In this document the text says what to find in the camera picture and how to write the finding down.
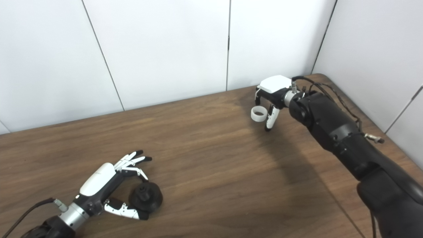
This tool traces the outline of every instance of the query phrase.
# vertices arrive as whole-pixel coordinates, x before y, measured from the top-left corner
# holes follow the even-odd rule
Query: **black cable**
[[[19,219],[15,222],[15,224],[13,224],[13,226],[6,232],[6,234],[3,235],[2,238],[6,238],[15,228],[17,225],[19,225],[19,223],[21,223],[21,221],[35,208],[42,206],[44,204],[47,203],[52,203],[54,202],[56,199],[54,198],[48,198],[46,200],[42,200],[41,202],[36,203],[34,206],[32,206],[30,209],[28,209],[21,217],[19,217]]]
[[[322,88],[322,86],[326,86],[326,87],[328,87],[330,90],[332,90],[332,92],[336,95],[336,97],[338,98],[338,100],[339,100],[339,102],[341,103],[341,105],[347,110],[347,112],[352,116],[352,117],[354,117],[355,119],[356,119],[356,123],[358,124],[358,130],[360,131],[360,132],[363,132],[363,130],[362,130],[362,121],[361,121],[361,119],[358,117],[358,116],[356,116],[349,108],[348,108],[348,106],[346,105],[346,103],[344,102],[344,100],[342,100],[342,98],[339,96],[339,94],[338,94],[338,92],[332,87],[332,86],[330,86],[330,85],[328,85],[328,84],[325,84],[325,83],[317,83],[317,82],[314,82],[313,80],[311,80],[311,79],[309,79],[309,78],[307,78],[307,77],[304,77],[304,76],[296,76],[296,77],[293,77],[292,78],[292,81],[296,81],[296,80],[298,80],[298,79],[301,79],[301,80],[305,80],[305,81],[307,81],[307,82],[310,82],[311,83],[311,85],[310,85],[310,88],[308,89],[308,91],[310,92],[311,91],[311,89],[312,89],[312,87],[313,86],[316,86],[317,88],[319,88],[320,89],[320,91],[323,93],[323,94],[325,94],[332,102],[335,102],[335,100],[329,95],[329,93],[325,90],[325,89],[323,89]]]
[[[370,218],[371,218],[371,228],[373,231],[373,238],[376,238],[376,221],[373,216],[373,212],[370,212]]]
[[[298,79],[301,79],[301,80],[305,80],[305,81],[307,81],[307,82],[310,82],[311,83],[311,85],[313,86],[313,85],[315,85],[318,89],[320,89],[320,91],[322,91],[322,93],[324,93],[332,102],[335,102],[335,100],[329,95],[329,93],[324,89],[324,88],[322,88],[320,85],[318,85],[318,84],[316,84],[316,82],[314,82],[313,80],[311,80],[311,79],[309,79],[309,78],[307,78],[307,77],[304,77],[304,76],[296,76],[296,77],[293,77],[292,78],[292,81],[297,81]]]
[[[338,100],[339,100],[339,102],[341,103],[341,105],[345,108],[345,110],[347,110],[347,112],[352,116],[352,117],[354,117],[355,119],[356,119],[356,123],[358,124],[358,129],[359,129],[359,131],[360,132],[362,132],[363,130],[362,130],[362,122],[361,122],[361,119],[357,116],[357,115],[355,115],[349,108],[348,108],[348,106],[346,105],[346,103],[344,102],[344,100],[341,98],[341,96],[339,96],[339,94],[338,94],[338,92],[332,87],[332,86],[330,86],[330,85],[328,85],[328,84],[325,84],[325,83],[317,83],[317,84],[319,84],[319,85],[323,85],[323,86],[326,86],[326,87],[328,87],[328,88],[330,88],[330,90],[332,90],[332,92],[336,95],[336,97],[338,98]]]

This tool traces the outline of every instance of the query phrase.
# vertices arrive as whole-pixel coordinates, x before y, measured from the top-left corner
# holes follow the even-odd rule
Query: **black knob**
[[[135,188],[129,202],[141,211],[152,213],[162,205],[163,195],[157,184],[145,182]]]

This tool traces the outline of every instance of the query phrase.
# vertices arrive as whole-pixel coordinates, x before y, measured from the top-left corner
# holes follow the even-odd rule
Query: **white wall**
[[[0,34],[0,120],[10,131],[122,111],[80,1],[1,1]]]
[[[311,73],[335,0],[232,0],[228,90]]]
[[[0,135],[10,133],[10,131],[0,122]]]
[[[233,0],[229,69],[229,0],[2,1],[0,120],[14,132],[308,74],[334,1]]]
[[[338,1],[313,70],[383,131],[423,83],[422,9],[421,0]]]
[[[423,169],[423,93],[410,103],[387,135]]]
[[[84,0],[125,109],[226,89],[229,0]]]

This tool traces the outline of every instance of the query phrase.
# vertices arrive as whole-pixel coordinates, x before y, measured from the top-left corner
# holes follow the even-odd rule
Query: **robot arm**
[[[128,218],[147,220],[149,214],[159,208],[163,201],[160,188],[148,181],[145,173],[134,167],[151,157],[140,155],[142,150],[125,155],[116,164],[104,163],[82,185],[79,194],[63,212],[47,219],[22,237],[24,238],[72,238],[75,231],[91,216],[103,211]],[[130,196],[131,205],[110,198],[110,195],[124,181],[125,177],[138,176],[142,180]]]
[[[339,159],[359,181],[358,195],[376,217],[382,237],[422,237],[423,188],[366,139],[380,138],[361,132],[356,122],[327,95],[295,92],[287,80],[278,86],[272,78],[257,87],[256,104],[264,97],[272,103],[271,108],[288,108],[290,115],[305,125],[322,148]],[[293,81],[300,78],[303,77],[294,77]],[[274,120],[270,110],[267,131],[272,128],[268,122]]]

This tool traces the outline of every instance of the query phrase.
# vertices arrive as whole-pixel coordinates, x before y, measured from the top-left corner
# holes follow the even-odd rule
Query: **white ring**
[[[262,106],[255,106],[251,109],[251,119],[253,119],[255,122],[264,122],[267,117],[267,109]]]

